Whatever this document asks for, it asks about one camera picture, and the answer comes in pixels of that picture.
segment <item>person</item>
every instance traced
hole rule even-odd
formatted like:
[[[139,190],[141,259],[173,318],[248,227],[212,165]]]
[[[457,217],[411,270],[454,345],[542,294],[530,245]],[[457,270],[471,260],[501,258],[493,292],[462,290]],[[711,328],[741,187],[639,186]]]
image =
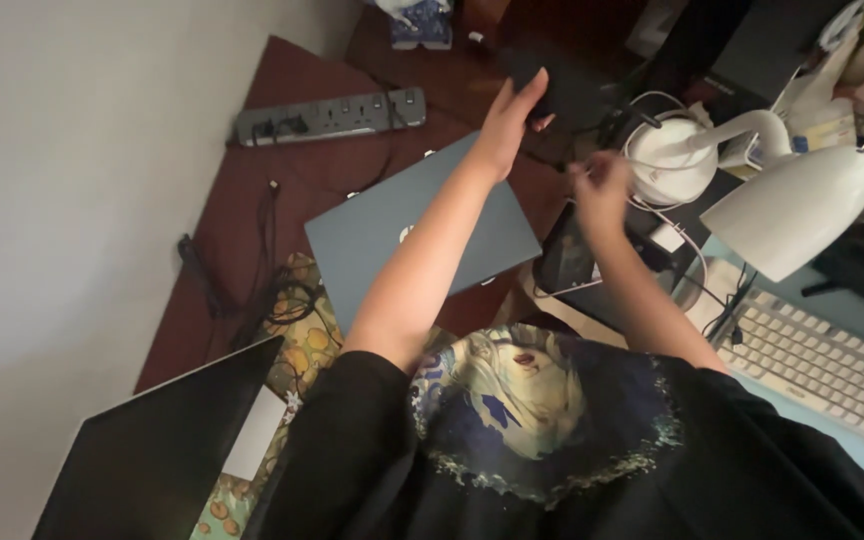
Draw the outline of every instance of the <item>person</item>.
[[[570,167],[629,350],[531,325],[423,354],[546,70],[510,81],[290,425],[267,538],[864,538],[864,471],[746,392],[624,233],[630,167]],[[549,119],[539,122],[544,128]]]

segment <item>white wall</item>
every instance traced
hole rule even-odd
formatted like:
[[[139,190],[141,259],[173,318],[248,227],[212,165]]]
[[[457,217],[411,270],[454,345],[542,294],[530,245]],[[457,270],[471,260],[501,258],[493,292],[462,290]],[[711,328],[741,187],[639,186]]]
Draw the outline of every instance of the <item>white wall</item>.
[[[340,53],[355,0],[0,0],[0,538],[127,397],[267,36]]]

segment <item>lamp shade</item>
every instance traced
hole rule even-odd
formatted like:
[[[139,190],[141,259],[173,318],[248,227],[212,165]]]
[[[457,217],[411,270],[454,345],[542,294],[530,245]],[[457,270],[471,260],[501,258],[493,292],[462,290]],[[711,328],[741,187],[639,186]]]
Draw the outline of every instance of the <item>lamp shade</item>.
[[[864,152],[832,146],[766,166],[702,214],[702,223],[766,278],[787,278],[864,209]]]

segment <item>white keyboard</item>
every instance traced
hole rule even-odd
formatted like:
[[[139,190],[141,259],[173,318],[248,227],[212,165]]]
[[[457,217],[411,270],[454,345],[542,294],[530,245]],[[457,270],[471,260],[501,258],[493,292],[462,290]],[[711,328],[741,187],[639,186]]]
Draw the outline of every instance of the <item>white keyboard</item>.
[[[713,344],[730,370],[864,436],[864,340],[753,288]]]

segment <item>desk lamp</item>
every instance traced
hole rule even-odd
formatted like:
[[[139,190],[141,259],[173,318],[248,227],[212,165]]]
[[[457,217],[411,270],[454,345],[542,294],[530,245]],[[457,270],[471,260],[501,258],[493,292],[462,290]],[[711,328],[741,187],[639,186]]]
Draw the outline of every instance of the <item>desk lamp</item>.
[[[716,128],[670,119],[630,140],[637,197],[657,204],[697,198],[718,167],[718,143],[756,132],[762,170],[702,214],[705,227],[773,282],[834,242],[864,209],[864,151],[832,146],[793,153],[776,114],[753,110]]]

